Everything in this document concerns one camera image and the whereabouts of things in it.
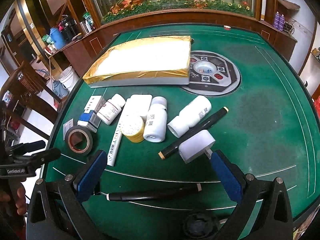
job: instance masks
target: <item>white charger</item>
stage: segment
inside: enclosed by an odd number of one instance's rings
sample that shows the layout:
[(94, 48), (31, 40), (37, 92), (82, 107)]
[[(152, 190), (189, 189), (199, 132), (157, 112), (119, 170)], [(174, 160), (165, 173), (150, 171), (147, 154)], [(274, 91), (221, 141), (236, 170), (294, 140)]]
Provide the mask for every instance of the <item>white charger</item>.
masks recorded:
[(208, 130), (201, 130), (179, 145), (179, 154), (185, 163), (193, 161), (203, 153), (211, 159), (212, 150), (210, 148), (215, 141)]

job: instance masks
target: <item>bolt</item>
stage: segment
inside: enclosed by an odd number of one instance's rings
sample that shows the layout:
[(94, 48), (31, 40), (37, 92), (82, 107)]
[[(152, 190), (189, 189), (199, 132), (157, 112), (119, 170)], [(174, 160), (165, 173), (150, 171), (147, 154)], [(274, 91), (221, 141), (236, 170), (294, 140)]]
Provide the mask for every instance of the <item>bolt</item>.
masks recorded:
[(40, 185), (42, 182), (43, 182), (43, 179), (41, 179), (41, 178), (36, 180), (37, 185)]
[(64, 177), (65, 181), (70, 181), (73, 179), (73, 175), (72, 174), (68, 174), (67, 176)]
[(277, 181), (279, 184), (283, 183), (283, 179), (281, 179), (280, 177), (276, 178), (276, 181)]
[(250, 173), (247, 174), (245, 177), (247, 178), (248, 181), (254, 180), (254, 176), (252, 174), (250, 174)]

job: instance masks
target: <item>white bucket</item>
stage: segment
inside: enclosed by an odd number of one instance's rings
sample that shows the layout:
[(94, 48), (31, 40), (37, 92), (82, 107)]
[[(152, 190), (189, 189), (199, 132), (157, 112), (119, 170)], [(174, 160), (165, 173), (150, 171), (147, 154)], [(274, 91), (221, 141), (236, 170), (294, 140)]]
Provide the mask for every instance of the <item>white bucket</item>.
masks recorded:
[(59, 76), (59, 81), (62, 83), (64, 88), (69, 90), (69, 92), (72, 91), (78, 80), (79, 77), (72, 66), (67, 67)]

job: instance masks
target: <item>white paint marker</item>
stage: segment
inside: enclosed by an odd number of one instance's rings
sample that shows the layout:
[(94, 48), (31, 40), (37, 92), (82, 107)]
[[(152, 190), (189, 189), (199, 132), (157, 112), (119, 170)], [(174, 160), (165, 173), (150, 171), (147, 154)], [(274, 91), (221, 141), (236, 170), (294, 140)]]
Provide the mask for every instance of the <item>white paint marker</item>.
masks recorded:
[(120, 129), (121, 128), (121, 121), (123, 120), (124, 116), (127, 116), (129, 109), (130, 109), (130, 98), (127, 99), (127, 102), (124, 105), (120, 119), (119, 119), (117, 127), (116, 127), (116, 131), (115, 131), (113, 138), (112, 138), (112, 141), (111, 141), (110, 149), (108, 152), (108, 162), (107, 162), (107, 165), (109, 165), (109, 166), (115, 165), (119, 145), (120, 145), (121, 138), (122, 138), (122, 132)]

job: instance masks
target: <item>finger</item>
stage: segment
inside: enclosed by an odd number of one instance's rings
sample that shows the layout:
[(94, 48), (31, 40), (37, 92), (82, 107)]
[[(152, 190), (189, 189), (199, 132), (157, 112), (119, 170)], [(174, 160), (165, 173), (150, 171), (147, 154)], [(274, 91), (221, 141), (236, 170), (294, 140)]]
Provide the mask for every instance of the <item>finger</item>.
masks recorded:
[(23, 216), (27, 212), (27, 204), (25, 204), (23, 207), (17, 209), (17, 213), (20, 216)]
[(4, 191), (0, 191), (0, 202), (9, 202), (10, 196)]
[(18, 190), (17, 190), (17, 195), (18, 195), (19, 198), (25, 197), (25, 195), (26, 195), (26, 190), (25, 190), (25, 188), (24, 188), (23, 185), (21, 185), (21, 187), (18, 188)]
[(26, 197), (19, 198), (19, 199), (16, 201), (16, 207), (17, 207), (17, 208), (22, 208), (25, 204), (26, 204)]

